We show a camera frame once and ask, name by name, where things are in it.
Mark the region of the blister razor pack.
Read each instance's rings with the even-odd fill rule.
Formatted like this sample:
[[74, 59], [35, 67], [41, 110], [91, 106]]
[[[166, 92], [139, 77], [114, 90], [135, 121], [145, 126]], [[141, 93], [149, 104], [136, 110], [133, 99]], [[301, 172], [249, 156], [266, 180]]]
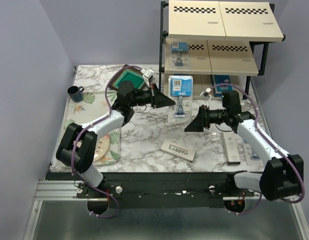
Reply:
[[190, 70], [190, 53], [187, 42], [172, 41], [170, 44], [169, 57], [170, 67], [173, 70]]
[[248, 166], [260, 166], [263, 167], [264, 164], [260, 159], [259, 155], [251, 148], [249, 143], [243, 139], [243, 150]]
[[192, 118], [193, 77], [190, 75], [170, 75], [168, 96], [175, 105], [168, 108], [169, 123], [185, 123]]

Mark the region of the blue Harry's razor box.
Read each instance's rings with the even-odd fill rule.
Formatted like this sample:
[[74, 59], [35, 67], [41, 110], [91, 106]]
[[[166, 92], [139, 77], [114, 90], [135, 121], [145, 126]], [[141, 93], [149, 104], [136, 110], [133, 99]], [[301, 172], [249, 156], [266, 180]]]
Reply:
[[[231, 78], [229, 75], [212, 75], [211, 84], [220, 85], [220, 84], [231, 84]], [[233, 88], [230, 85], [220, 85], [213, 89], [213, 95], [215, 98], [222, 96], [223, 92], [232, 91]]]

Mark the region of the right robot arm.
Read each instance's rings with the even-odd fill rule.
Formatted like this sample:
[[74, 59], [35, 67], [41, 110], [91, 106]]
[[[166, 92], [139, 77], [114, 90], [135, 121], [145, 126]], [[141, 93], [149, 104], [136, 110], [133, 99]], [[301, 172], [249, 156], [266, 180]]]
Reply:
[[261, 193], [267, 200], [292, 203], [290, 197], [305, 197], [304, 161], [298, 154], [290, 154], [271, 139], [258, 124], [256, 115], [242, 111], [239, 93], [235, 90], [222, 93], [222, 109], [199, 107], [196, 117], [185, 132], [203, 132], [212, 124], [226, 124], [242, 137], [263, 160], [263, 172], [238, 171], [228, 174], [225, 192], [236, 196], [243, 189]]

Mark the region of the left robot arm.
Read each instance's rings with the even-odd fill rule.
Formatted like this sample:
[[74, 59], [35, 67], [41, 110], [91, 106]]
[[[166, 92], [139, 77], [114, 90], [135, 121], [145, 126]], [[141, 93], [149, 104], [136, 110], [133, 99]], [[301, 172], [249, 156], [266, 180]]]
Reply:
[[106, 190], [104, 176], [93, 165], [99, 139], [125, 126], [134, 115], [133, 107], [150, 105], [159, 109], [175, 104], [155, 83], [150, 84], [146, 90], [140, 90], [132, 82], [124, 81], [120, 84], [108, 113], [89, 123], [71, 123], [67, 126], [57, 148], [56, 159], [71, 167], [72, 174], [77, 174], [89, 184], [88, 192], [99, 198]]

